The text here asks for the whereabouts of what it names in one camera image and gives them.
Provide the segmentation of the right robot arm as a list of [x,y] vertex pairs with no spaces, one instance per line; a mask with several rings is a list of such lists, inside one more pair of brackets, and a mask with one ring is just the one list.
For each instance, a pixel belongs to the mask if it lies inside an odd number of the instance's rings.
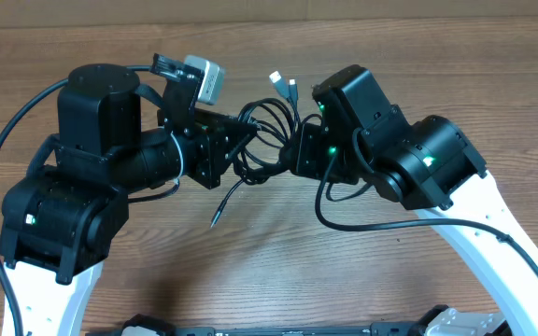
[[365,182],[416,214],[459,254],[497,304],[490,314],[432,308],[412,335],[538,335],[538,247],[508,209],[485,159],[452,121],[415,123],[373,73],[353,64],[318,84],[321,122],[303,126],[280,158],[320,184]]

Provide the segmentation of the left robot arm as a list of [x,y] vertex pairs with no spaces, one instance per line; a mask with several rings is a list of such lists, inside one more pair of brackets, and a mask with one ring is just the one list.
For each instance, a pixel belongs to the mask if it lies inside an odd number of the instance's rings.
[[51,87],[58,130],[2,203],[0,256],[7,335],[77,335],[111,243],[134,203],[164,198],[189,177],[215,188],[254,137],[254,124],[198,108],[206,74],[166,61],[149,71],[108,63]]

